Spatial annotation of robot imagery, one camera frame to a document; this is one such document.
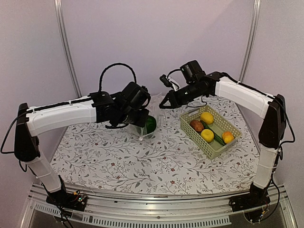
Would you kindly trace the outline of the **yellow round lemon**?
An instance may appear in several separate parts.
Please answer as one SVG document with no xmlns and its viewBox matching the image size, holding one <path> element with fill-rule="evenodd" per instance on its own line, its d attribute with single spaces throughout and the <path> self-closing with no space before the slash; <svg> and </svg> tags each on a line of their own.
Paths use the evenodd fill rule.
<svg viewBox="0 0 304 228">
<path fill-rule="evenodd" d="M 204 129 L 200 135 L 202 139 L 204 139 L 207 143 L 210 143 L 214 140 L 214 133 L 210 129 Z"/>
</svg>

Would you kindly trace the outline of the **green white bok choy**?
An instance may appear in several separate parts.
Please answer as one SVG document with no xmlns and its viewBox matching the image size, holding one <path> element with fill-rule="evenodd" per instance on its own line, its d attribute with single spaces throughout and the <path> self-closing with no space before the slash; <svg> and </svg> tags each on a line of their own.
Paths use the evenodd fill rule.
<svg viewBox="0 0 304 228">
<path fill-rule="evenodd" d="M 150 134 L 155 131 L 157 127 L 156 119 L 153 116 L 148 116 L 145 126 L 143 128 L 143 134 Z"/>
</svg>

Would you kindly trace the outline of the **brown potato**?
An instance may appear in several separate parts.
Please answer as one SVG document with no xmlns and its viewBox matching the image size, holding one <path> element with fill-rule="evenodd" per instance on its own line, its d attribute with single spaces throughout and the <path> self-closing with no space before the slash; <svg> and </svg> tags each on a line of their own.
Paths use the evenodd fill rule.
<svg viewBox="0 0 304 228">
<path fill-rule="evenodd" d="M 203 124 L 198 120 L 192 120 L 190 122 L 190 126 L 196 131 L 196 132 L 202 132 L 204 130 Z"/>
</svg>

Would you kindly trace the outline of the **orange yellow mango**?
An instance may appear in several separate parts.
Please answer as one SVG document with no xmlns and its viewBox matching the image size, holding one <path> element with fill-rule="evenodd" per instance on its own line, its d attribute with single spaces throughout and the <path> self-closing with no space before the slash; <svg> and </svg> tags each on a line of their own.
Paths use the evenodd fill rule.
<svg viewBox="0 0 304 228">
<path fill-rule="evenodd" d="M 231 132 L 226 131 L 222 134 L 222 140 L 225 144 L 229 144 L 234 140 L 234 135 Z"/>
</svg>

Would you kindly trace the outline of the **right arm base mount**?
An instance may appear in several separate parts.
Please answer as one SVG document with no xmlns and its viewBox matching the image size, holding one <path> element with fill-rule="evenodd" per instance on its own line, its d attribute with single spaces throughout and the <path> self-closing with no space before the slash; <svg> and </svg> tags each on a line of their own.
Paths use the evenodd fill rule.
<svg viewBox="0 0 304 228">
<path fill-rule="evenodd" d="M 231 197 L 228 204 L 233 212 L 249 209 L 244 214 L 245 219 L 251 223 L 257 223 L 268 212 L 269 203 L 270 198 L 267 188 L 260 189 L 251 185 L 249 193 Z"/>
</svg>

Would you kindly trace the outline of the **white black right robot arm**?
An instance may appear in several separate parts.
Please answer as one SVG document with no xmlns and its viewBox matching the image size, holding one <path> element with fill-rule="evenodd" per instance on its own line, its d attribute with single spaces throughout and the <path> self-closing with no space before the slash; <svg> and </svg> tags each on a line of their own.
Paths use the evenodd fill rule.
<svg viewBox="0 0 304 228">
<path fill-rule="evenodd" d="M 160 76 L 160 81 L 170 91 L 166 94 L 159 107 L 162 109 L 175 109 L 200 96 L 218 96 L 228 99 L 263 119 L 259 131 L 260 157 L 256 176 L 252 187 L 256 188 L 246 195 L 249 207 L 256 207 L 264 199 L 260 189 L 266 189 L 271 181 L 271 176 L 276 169 L 279 158 L 281 140 L 286 128 L 285 99 L 281 95 L 270 95 L 244 85 L 225 72 L 212 72 L 205 74 L 184 73 L 187 85 L 178 88 L 176 82 L 168 76 Z"/>
</svg>

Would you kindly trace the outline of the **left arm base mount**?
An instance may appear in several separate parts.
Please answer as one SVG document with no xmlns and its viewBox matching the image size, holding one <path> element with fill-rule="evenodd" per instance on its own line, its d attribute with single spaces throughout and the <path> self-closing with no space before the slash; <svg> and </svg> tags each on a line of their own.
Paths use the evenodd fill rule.
<svg viewBox="0 0 304 228">
<path fill-rule="evenodd" d="M 59 190 L 53 193 L 47 191 L 46 202 L 65 209 L 85 211 L 87 200 L 87 195 L 80 191 L 69 193 L 66 190 Z"/>
</svg>

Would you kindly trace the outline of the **clear zip top bag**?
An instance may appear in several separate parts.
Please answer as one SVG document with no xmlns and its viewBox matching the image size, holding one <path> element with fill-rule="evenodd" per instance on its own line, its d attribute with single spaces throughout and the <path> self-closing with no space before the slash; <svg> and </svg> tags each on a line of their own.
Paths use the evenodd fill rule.
<svg viewBox="0 0 304 228">
<path fill-rule="evenodd" d="M 147 106 L 149 115 L 145 126 L 143 128 L 135 127 L 135 133 L 139 137 L 140 142 L 144 139 L 152 138 L 165 120 L 165 112 L 159 107 L 162 100 L 163 97 L 161 94 L 153 95 Z"/>
</svg>

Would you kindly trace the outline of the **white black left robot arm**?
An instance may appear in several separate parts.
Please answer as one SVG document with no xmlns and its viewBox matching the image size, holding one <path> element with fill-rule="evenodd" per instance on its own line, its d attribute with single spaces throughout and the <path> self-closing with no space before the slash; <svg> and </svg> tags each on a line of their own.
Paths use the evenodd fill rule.
<svg viewBox="0 0 304 228">
<path fill-rule="evenodd" d="M 113 95 L 105 91 L 90 93 L 80 99 L 40 107 L 19 106 L 16 119 L 14 155 L 27 164 L 36 177 L 52 193 L 60 206 L 67 206 L 71 197 L 38 148 L 38 135 L 74 124 L 107 122 L 107 129 L 124 128 L 129 124 L 144 127 L 151 99 L 148 90 L 135 82 Z"/>
</svg>

